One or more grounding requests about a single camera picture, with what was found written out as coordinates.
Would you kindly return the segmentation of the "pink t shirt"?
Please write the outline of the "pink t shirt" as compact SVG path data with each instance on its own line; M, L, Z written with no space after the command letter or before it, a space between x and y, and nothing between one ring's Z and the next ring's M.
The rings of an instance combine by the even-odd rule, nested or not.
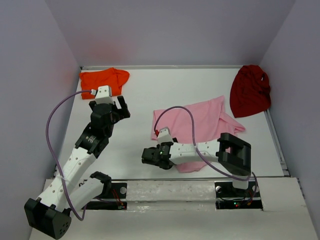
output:
M225 97L219 96L207 101L174 108L153 111L151 139L157 140L156 131L167 127L172 137L181 144L192 144L192 122L195 142L204 143L220 138L222 133L237 135L246 129L225 111Z

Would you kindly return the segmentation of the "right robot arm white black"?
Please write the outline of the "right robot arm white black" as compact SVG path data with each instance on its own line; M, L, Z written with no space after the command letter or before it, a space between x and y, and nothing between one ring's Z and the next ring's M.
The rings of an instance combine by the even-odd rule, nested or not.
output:
M230 134L222 133L217 140L192 143L178 143L164 130L155 147L144 148L141 155L143 164L169 170L186 163L219 163L227 172L215 170L232 179L230 190L235 196L242 196L249 189L251 177L251 150L248 142Z

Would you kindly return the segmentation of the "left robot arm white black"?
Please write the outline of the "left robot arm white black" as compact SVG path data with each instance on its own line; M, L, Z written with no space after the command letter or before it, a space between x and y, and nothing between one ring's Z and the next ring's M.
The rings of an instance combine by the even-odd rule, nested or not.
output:
M69 229L72 216L83 221L87 204L111 194L115 203L120 199L112 187L110 176L96 171L78 185L86 170L109 144L114 125L130 117L122 95L117 97L120 108L111 97L96 96L89 102L90 122L75 143L64 166L58 166L58 175L36 198L28 199L24 211L28 224L55 239L61 239Z

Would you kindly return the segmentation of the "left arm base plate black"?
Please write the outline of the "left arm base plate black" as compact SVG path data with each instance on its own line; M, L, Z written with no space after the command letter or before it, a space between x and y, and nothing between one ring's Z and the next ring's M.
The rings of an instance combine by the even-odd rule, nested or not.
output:
M112 182L111 189L91 200L87 210L125 211L127 209L127 183Z

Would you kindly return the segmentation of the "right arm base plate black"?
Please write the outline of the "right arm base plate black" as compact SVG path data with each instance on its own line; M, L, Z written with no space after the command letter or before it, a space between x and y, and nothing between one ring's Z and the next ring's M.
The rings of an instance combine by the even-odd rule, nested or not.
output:
M215 182L214 186L217 210L263 209L260 191L253 181L247 189L234 188L231 181Z

